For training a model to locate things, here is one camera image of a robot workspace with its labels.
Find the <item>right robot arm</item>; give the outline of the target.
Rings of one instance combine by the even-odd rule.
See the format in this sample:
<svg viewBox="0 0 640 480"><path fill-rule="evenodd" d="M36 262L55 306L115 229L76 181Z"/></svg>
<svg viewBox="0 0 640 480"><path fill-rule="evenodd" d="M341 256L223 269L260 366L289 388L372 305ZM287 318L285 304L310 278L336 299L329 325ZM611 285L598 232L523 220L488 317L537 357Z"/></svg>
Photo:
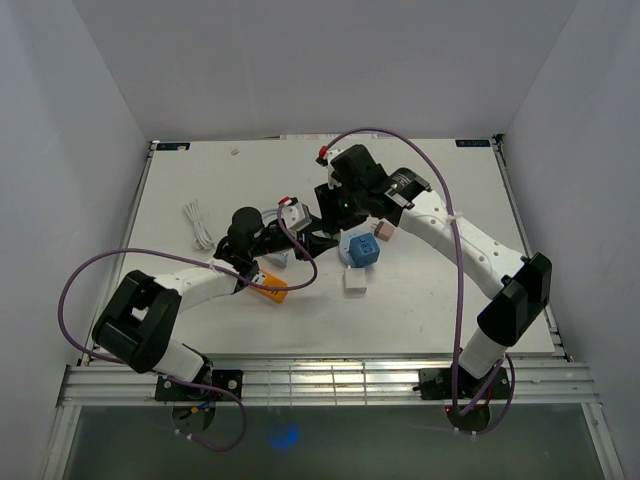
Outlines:
<svg viewBox="0 0 640 480"><path fill-rule="evenodd" d="M369 217L386 220L461 267L488 298L451 373L458 394L476 396L498 359L547 307L551 261L541 253L527 257L449 213L427 180L406 167L387 173L361 144L324 147L317 162L328 171L327 182L315 189L325 232L346 230Z"/></svg>

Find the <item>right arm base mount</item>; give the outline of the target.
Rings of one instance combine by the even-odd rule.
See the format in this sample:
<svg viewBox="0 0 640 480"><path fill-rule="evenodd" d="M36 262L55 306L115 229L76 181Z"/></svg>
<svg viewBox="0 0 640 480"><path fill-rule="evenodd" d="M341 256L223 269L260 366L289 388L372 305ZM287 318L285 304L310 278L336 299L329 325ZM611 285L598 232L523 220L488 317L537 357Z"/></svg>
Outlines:
<svg viewBox="0 0 640 480"><path fill-rule="evenodd" d="M506 400L511 389L511 382L504 367L505 359L497 370L487 390L480 396L482 400L488 398ZM459 368L458 398L471 400L481 390L489 379L493 368L481 379L476 379ZM423 368L418 370L418 382L412 388L418 392L422 400L451 400L453 388L452 367Z"/></svg>

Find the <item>blue cube socket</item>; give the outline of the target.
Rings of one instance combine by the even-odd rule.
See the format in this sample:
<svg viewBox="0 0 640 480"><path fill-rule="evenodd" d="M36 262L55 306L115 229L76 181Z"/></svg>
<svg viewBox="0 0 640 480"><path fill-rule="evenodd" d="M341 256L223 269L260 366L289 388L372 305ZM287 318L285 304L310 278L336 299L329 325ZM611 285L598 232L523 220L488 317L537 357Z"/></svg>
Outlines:
<svg viewBox="0 0 640 480"><path fill-rule="evenodd" d="M378 261L380 248L374 235L366 233L350 239L347 253L352 267L365 268Z"/></svg>

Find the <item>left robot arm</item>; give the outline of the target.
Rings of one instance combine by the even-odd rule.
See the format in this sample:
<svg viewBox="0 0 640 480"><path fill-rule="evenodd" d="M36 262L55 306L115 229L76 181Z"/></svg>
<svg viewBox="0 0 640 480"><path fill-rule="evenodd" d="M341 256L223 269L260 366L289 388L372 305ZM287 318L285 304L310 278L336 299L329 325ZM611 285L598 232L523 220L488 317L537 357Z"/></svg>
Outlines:
<svg viewBox="0 0 640 480"><path fill-rule="evenodd" d="M93 341L135 372L172 375L188 398L205 397L212 376L203 369L203 355L173 339L178 315L245 287L282 300L292 286L261 272L257 260L293 250L297 259L313 263L339 244L335 238L313 234L320 224L301 203L280 205L271 223L253 207L237 210L208 262L191 261L184 270L156 276L140 270L127 273L99 316Z"/></svg>

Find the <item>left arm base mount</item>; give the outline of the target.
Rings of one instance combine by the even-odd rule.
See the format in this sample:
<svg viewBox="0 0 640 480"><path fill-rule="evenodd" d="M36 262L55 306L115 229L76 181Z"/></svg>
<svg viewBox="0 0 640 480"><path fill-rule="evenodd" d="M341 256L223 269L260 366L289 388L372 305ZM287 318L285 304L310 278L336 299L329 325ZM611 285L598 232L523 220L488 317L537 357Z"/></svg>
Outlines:
<svg viewBox="0 0 640 480"><path fill-rule="evenodd" d="M199 387L187 386L185 381L176 381L173 377L159 377L153 398L160 402L231 401L220 390L230 392L240 399L243 380L244 371L238 369L209 370L201 379L194 380Z"/></svg>

